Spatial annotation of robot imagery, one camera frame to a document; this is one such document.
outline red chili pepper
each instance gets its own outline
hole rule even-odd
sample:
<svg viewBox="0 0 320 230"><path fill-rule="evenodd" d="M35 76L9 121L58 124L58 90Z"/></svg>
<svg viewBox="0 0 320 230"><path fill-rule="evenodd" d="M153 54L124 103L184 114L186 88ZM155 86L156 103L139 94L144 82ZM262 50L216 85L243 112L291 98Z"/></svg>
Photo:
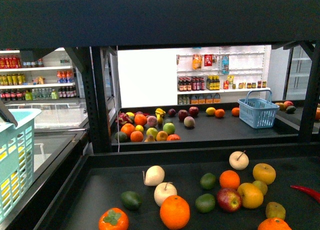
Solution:
<svg viewBox="0 0 320 230"><path fill-rule="evenodd" d="M320 203L320 192L317 192L311 188L305 187L305 186L297 186L297 185L291 185L290 188L297 189L301 192L304 192L308 194L309 196L313 197L318 203Z"/></svg>

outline basket handle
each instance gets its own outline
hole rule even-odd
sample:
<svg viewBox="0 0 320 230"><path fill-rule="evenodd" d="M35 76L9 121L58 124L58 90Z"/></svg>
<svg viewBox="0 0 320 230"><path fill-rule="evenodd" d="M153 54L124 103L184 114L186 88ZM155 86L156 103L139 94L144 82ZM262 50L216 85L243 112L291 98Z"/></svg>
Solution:
<svg viewBox="0 0 320 230"><path fill-rule="evenodd" d="M269 95L269 97L268 97L267 101L268 101L268 103L269 103L269 104L271 103L271 101L272 101L272 92L271 92L269 89L256 90L256 91L249 91L249 92L248 92L248 94L246 95L246 98L245 98L244 103L245 103L245 104L248 104L248 98L249 98L249 95L250 95L251 93L256 93L256 92L269 92L269 93L270 93L270 95Z"/></svg>

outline yellow fruit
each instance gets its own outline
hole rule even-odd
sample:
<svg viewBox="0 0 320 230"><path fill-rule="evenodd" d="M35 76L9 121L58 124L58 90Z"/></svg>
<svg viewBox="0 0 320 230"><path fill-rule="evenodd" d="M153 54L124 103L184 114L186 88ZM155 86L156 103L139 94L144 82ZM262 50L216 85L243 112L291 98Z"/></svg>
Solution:
<svg viewBox="0 0 320 230"><path fill-rule="evenodd" d="M258 163L255 165L252 174L255 180L265 182L267 185L272 184L276 179L276 170L266 163Z"/></svg>
<svg viewBox="0 0 320 230"><path fill-rule="evenodd" d="M209 116L214 116L216 113L216 109L214 107L208 107L205 110L206 114L208 114Z"/></svg>
<svg viewBox="0 0 320 230"><path fill-rule="evenodd" d="M141 126L141 125L137 125L137 126L135 127L135 130L144 133L144 127Z"/></svg>
<svg viewBox="0 0 320 230"><path fill-rule="evenodd" d="M264 202L264 195L252 183L242 183L237 191L242 198L242 206L246 209L256 209Z"/></svg>

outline bottle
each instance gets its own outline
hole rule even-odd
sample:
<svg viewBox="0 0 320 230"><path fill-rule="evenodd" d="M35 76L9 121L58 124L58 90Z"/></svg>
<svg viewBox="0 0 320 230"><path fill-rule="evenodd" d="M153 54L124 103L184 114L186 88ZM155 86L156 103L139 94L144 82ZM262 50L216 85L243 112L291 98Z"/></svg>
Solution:
<svg viewBox="0 0 320 230"><path fill-rule="evenodd" d="M52 89L52 92L51 92L51 99L58 99L57 92L54 89Z"/></svg>

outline avocado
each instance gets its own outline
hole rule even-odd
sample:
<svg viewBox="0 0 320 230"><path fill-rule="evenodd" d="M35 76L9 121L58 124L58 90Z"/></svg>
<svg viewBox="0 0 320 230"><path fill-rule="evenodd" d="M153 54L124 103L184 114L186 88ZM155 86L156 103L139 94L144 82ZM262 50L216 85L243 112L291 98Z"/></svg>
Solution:
<svg viewBox="0 0 320 230"><path fill-rule="evenodd" d="M137 210L142 204L142 197L135 191L125 191L121 194L122 204L129 210Z"/></svg>
<svg viewBox="0 0 320 230"><path fill-rule="evenodd" d="M288 106L285 110L285 112L287 114L293 114L295 111L297 110L297 108L295 106Z"/></svg>

